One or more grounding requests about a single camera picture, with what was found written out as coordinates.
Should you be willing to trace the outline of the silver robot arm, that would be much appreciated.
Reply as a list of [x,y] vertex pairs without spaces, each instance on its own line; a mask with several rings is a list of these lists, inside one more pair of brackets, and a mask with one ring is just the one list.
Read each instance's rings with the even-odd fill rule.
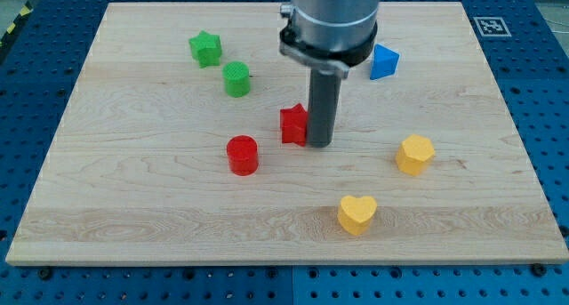
[[280,6],[287,19],[279,51],[341,79],[370,55],[378,31],[380,0],[291,0]]

